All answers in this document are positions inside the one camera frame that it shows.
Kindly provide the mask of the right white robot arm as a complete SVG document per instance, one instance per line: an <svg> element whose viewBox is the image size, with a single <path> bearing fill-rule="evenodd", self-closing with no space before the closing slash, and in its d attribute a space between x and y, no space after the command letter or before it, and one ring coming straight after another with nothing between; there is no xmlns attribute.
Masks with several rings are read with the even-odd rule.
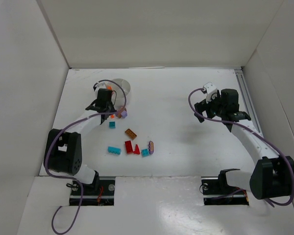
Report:
<svg viewBox="0 0 294 235"><path fill-rule="evenodd" d="M206 98L190 107L199 122L223 123L252 158L252 173L239 169L220 172L222 187L238 187L250 191L258 200L287 206L294 199L294 160L284 155L255 128L251 117L239 110L239 95L234 89L219 91L208 83L200 89Z"/></svg>

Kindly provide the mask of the small teal square lego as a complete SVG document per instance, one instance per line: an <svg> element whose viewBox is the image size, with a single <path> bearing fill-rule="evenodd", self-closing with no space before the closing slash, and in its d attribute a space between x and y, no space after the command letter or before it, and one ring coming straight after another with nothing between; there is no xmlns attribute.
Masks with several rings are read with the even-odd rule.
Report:
<svg viewBox="0 0 294 235"><path fill-rule="evenodd" d="M116 123L114 121L109 122L109 128L110 129L115 129L116 128Z"/></svg>

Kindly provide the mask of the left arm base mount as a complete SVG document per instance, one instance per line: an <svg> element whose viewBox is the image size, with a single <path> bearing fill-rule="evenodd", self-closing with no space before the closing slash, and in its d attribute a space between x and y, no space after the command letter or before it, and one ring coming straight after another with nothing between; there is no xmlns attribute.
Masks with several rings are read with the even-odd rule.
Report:
<svg viewBox="0 0 294 235"><path fill-rule="evenodd" d="M98 186L83 184L84 193L82 206L113 206L115 194L115 177L99 177ZM67 183L71 189L70 206L78 206L81 197L81 188L76 181Z"/></svg>

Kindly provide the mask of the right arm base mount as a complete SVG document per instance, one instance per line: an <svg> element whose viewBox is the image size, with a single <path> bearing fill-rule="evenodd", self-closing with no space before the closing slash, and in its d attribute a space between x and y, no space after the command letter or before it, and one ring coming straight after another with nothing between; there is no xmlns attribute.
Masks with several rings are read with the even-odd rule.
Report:
<svg viewBox="0 0 294 235"><path fill-rule="evenodd" d="M202 177L199 191L205 206L249 205L247 192L238 187L220 186L217 177Z"/></svg>

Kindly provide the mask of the teal square lego brick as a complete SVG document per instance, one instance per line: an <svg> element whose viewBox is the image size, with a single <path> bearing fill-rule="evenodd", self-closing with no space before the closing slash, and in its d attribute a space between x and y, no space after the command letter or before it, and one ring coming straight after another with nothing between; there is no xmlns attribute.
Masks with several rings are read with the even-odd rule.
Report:
<svg viewBox="0 0 294 235"><path fill-rule="evenodd" d="M143 157L149 156L149 150L148 150L148 149L142 149L142 151L141 151L141 155L142 155Z"/></svg>

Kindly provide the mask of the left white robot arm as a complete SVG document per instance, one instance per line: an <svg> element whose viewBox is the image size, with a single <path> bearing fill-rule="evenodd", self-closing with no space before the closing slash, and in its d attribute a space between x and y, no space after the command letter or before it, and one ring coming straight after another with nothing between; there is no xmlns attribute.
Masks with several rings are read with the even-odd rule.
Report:
<svg viewBox="0 0 294 235"><path fill-rule="evenodd" d="M97 98L78 120L63 129L50 130L44 157L44 168L49 176L72 179L98 190L98 172L82 162L82 138L116 112L112 96L112 90L99 89Z"/></svg>

